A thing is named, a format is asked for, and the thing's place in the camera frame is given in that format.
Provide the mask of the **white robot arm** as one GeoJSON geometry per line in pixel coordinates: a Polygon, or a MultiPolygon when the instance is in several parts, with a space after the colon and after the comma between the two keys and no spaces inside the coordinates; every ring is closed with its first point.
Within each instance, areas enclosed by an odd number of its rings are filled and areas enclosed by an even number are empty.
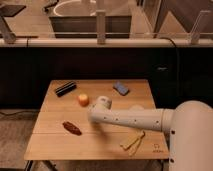
{"type": "Polygon", "coordinates": [[[169,171],[213,171],[213,108],[186,101],[175,109],[113,110],[112,100],[97,98],[89,109],[92,122],[161,131],[170,137],[169,171]]]}

